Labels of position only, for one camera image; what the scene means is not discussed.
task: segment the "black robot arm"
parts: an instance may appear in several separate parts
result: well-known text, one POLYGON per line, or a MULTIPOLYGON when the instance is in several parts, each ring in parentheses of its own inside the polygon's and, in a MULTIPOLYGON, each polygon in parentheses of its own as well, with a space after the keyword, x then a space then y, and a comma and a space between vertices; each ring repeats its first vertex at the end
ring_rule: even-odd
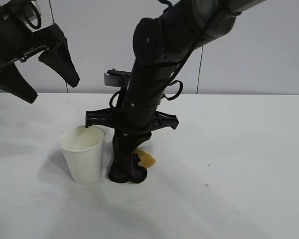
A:
POLYGON ((86 127, 101 124, 115 129, 114 160, 108 176, 118 183, 145 180, 147 171, 138 165, 140 159, 133 151, 150 139, 152 131, 167 126, 176 129, 177 117, 156 109, 166 98, 163 92, 168 85, 180 84, 178 93, 168 100, 180 94, 182 82, 174 79, 193 50, 227 34, 241 12, 265 0, 180 0, 174 6, 159 1, 168 4, 163 14, 143 18, 135 29, 132 72, 106 74, 109 85, 121 87, 110 108, 86 112, 86 127))

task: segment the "white paper cup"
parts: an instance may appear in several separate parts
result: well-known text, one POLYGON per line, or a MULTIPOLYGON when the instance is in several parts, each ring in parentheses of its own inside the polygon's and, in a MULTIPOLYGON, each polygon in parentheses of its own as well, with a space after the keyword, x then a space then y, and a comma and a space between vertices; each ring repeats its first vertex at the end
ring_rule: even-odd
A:
POLYGON ((62 134, 59 144, 75 182, 91 184, 101 178, 103 139, 104 132, 96 126, 78 126, 62 134))

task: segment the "white table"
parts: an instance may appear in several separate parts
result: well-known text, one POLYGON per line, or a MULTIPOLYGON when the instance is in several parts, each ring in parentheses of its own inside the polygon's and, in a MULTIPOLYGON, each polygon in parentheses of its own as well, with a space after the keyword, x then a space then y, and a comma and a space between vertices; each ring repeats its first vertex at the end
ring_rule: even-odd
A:
POLYGON ((143 183, 76 184, 59 137, 110 96, 0 94, 0 239, 299 239, 299 96, 163 101, 143 183))

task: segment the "cup rim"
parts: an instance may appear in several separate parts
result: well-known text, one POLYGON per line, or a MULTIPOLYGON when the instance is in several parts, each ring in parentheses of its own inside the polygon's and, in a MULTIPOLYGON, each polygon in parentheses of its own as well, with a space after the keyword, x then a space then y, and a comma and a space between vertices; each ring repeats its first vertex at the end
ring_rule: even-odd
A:
POLYGON ((59 146, 60 146, 60 148, 61 148, 62 150, 67 151, 67 152, 71 152, 71 153, 79 153, 79 152, 88 151, 88 150, 90 150, 90 149, 92 149, 92 148, 97 147, 100 143, 103 143, 104 138, 105 138, 105 133, 104 133, 104 131, 103 131, 101 128, 97 127, 97 126, 92 125, 92 126, 89 126, 89 127, 95 127, 95 128, 98 128, 98 129, 102 132, 102 134, 103 134, 102 140, 101 140, 99 143, 93 145, 92 147, 89 147, 89 148, 86 148, 86 149, 81 149, 81 150, 68 150, 68 149, 62 147, 61 140, 62 140, 62 138, 64 137, 64 135, 65 135, 68 131, 73 130, 73 129, 78 128, 78 127, 85 127, 85 125, 79 125, 79 126, 70 128, 70 129, 68 129, 67 131, 65 131, 65 132, 60 136, 60 139, 59 139, 59 146))

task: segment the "liquid spill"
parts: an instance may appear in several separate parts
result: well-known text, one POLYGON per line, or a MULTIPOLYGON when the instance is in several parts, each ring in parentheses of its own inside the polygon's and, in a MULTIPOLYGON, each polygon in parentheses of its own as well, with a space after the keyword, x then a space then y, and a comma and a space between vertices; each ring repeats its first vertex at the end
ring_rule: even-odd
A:
POLYGON ((141 161, 139 162, 139 166, 148 169, 156 163, 156 160, 149 153, 146 153, 143 150, 139 150, 137 148, 133 153, 137 153, 141 159, 141 161))

